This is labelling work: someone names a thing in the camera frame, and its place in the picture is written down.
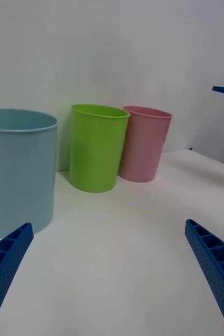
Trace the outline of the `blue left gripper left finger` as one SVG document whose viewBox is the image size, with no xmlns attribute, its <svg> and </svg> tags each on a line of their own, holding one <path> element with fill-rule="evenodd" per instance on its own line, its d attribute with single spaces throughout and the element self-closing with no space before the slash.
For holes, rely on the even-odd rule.
<svg viewBox="0 0 224 336">
<path fill-rule="evenodd" d="M 33 238 L 32 225 L 25 223 L 0 240 L 0 308 Z"/>
</svg>

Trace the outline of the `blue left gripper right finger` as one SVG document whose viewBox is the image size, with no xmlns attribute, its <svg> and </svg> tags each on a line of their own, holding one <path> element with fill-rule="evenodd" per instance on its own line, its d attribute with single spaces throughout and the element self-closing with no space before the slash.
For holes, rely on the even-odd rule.
<svg viewBox="0 0 224 336">
<path fill-rule="evenodd" d="M 192 219 L 185 236 L 224 318 L 224 242 Z"/>
</svg>

